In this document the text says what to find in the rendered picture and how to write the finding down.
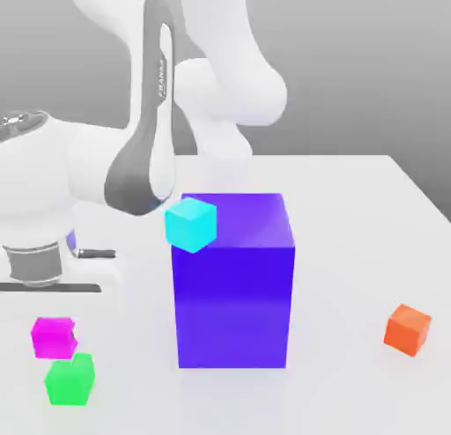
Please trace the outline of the small cyan cube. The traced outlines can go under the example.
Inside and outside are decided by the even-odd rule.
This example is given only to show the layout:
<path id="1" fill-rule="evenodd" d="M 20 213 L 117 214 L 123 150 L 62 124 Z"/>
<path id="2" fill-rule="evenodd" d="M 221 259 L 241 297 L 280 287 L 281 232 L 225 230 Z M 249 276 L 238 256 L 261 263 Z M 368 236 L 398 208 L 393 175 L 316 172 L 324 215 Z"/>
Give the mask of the small cyan cube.
<path id="1" fill-rule="evenodd" d="M 195 254 L 217 238 L 217 207 L 193 197 L 183 197 L 165 211 L 167 242 Z"/>

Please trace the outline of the small magenta cube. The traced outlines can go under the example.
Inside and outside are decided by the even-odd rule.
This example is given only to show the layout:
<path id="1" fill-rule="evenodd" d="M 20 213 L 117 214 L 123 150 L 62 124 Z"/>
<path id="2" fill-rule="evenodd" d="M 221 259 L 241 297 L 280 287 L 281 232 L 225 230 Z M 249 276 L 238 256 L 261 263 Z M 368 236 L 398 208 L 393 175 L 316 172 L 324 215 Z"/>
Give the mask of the small magenta cube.
<path id="1" fill-rule="evenodd" d="M 38 317 L 31 330 L 34 355 L 40 359 L 71 359 L 78 346 L 75 321 L 68 317 Z"/>

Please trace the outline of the large purple box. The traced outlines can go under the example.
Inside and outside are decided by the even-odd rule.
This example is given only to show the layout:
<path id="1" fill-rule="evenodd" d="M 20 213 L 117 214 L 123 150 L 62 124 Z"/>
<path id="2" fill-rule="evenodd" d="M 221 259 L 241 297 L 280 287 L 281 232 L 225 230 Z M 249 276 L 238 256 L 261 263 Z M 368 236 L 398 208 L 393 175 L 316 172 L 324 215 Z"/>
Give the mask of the large purple box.
<path id="1" fill-rule="evenodd" d="M 283 368 L 295 242 L 280 194 L 194 193 L 216 206 L 218 234 L 172 249 L 181 368 Z"/>

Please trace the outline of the small orange cube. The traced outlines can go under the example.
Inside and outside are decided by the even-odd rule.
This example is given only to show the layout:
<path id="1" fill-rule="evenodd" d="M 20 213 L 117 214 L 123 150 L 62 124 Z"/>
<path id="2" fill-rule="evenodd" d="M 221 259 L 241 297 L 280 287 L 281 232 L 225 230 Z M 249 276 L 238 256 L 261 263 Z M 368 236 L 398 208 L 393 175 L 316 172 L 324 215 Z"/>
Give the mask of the small orange cube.
<path id="1" fill-rule="evenodd" d="M 388 318 L 383 342 L 414 358 L 426 341 L 432 319 L 401 304 Z"/>

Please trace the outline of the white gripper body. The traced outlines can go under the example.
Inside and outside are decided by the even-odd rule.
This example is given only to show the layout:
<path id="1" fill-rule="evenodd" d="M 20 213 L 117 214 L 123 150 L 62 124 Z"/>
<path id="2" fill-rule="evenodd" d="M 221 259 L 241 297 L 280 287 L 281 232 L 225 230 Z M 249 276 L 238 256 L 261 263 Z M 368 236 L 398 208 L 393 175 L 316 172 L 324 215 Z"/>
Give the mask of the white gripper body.
<path id="1" fill-rule="evenodd" d="M 120 272 L 82 264 L 41 286 L 0 282 L 0 313 L 102 313 L 120 309 Z"/>

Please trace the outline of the small green cube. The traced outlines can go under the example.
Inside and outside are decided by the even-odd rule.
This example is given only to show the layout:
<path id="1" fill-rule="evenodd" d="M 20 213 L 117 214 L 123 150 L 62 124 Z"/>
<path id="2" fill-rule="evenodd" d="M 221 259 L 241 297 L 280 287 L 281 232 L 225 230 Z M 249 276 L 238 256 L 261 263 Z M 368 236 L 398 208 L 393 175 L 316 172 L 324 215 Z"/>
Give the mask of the small green cube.
<path id="1" fill-rule="evenodd" d="M 85 406 L 95 381 L 92 355 L 76 353 L 72 359 L 58 359 L 50 366 L 44 383 L 51 405 Z"/>

